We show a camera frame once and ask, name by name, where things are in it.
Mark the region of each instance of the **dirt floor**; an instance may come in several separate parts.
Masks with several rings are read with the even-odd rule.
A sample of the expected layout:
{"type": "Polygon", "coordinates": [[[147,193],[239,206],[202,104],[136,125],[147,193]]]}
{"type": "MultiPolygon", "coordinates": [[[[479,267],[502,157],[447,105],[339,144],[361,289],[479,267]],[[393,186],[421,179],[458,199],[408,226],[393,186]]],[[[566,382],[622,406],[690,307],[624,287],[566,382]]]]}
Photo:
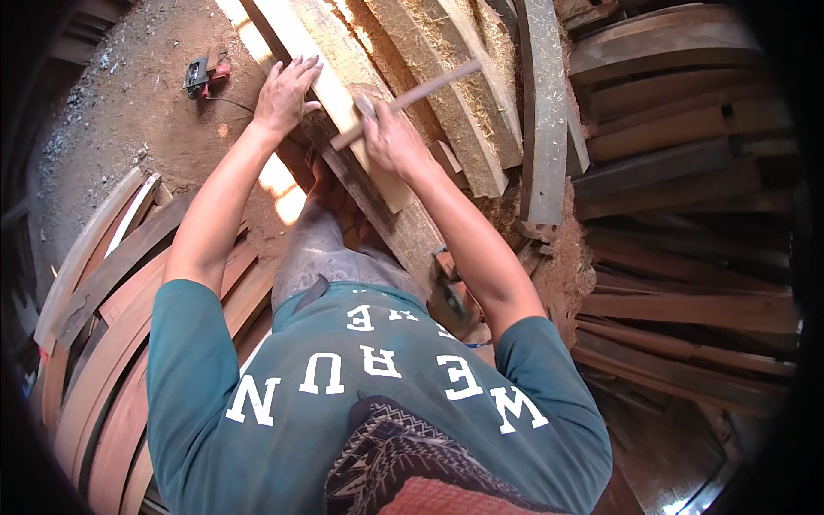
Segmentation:
{"type": "MultiPolygon", "coordinates": [[[[119,180],[133,166],[160,172],[173,194],[203,184],[237,140],[251,115],[221,101],[199,104],[181,90],[186,65],[213,42],[228,51],[227,87],[216,96],[254,109],[265,79],[228,19],[213,0],[139,2],[98,47],[77,85],[55,101],[51,125],[41,141],[33,228],[39,284],[48,292],[53,266],[59,268],[77,235],[119,180]]],[[[265,169],[246,208],[250,241],[264,260],[281,260],[302,192],[285,169],[265,169]]],[[[519,239],[519,177],[501,199],[477,199],[511,246],[519,239]]],[[[562,291],[571,314],[594,286],[590,255],[572,212],[568,185],[564,225],[554,244],[556,257],[536,274],[547,306],[562,291]]]]}

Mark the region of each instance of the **teal t-shirt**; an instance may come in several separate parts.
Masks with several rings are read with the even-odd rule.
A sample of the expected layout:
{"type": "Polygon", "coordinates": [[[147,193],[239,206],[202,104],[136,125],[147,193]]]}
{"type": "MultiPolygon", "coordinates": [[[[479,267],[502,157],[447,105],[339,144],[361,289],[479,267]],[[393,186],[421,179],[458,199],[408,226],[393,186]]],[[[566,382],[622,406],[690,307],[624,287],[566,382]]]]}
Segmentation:
{"type": "Polygon", "coordinates": [[[187,280],[158,291],[147,437],[173,513],[323,513],[324,484],[358,396],[386,396],[541,503],[589,513],[612,472],[606,427],[555,327],[530,317],[501,337],[498,370],[411,296],[332,283],[241,372],[218,297],[187,280]]]}

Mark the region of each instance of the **wooden hammer handle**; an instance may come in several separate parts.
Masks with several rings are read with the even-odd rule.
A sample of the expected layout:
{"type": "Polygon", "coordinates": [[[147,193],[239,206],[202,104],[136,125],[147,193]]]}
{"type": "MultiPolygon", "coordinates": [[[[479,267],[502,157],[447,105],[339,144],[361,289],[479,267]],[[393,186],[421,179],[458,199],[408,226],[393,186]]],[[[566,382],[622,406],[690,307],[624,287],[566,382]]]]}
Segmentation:
{"type": "MultiPolygon", "coordinates": [[[[472,72],[476,72],[480,70],[480,61],[478,59],[472,59],[469,63],[462,64],[461,66],[455,68],[449,73],[444,73],[440,77],[435,77],[433,80],[426,82],[424,84],[419,84],[418,86],[413,87],[403,95],[397,97],[391,104],[389,104],[389,109],[392,113],[397,113],[400,110],[403,110],[409,104],[414,104],[415,102],[419,101],[422,98],[425,98],[431,94],[433,94],[439,87],[443,86],[444,84],[448,84],[449,82],[456,81],[457,79],[469,75],[472,72]]],[[[335,150],[342,150],[352,143],[358,141],[363,136],[363,124],[358,123],[348,131],[342,134],[338,134],[334,138],[332,138],[332,148],[335,150]]]]}

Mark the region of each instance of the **red power tool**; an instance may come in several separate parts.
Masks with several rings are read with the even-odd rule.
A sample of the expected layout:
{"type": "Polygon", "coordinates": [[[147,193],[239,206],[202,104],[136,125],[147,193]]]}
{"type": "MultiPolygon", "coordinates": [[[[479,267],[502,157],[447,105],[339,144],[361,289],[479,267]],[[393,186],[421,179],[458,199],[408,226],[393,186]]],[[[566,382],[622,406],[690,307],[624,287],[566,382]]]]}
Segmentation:
{"type": "Polygon", "coordinates": [[[183,79],[183,89],[190,99],[208,98],[210,87],[222,86],[228,82],[229,65],[220,64],[227,54],[226,50],[220,50],[217,45],[213,45],[208,55],[200,56],[189,63],[183,79]]]}

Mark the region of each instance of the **patterned fabric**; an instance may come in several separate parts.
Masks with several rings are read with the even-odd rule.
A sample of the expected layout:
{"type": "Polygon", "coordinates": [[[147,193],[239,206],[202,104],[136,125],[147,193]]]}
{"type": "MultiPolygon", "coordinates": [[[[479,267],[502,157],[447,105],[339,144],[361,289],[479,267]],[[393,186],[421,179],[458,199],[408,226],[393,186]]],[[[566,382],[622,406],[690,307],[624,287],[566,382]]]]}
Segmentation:
{"type": "Polygon", "coordinates": [[[326,478],[331,515],[563,513],[527,499],[392,399],[362,398],[350,412],[349,429],[352,436],[326,478]]]}

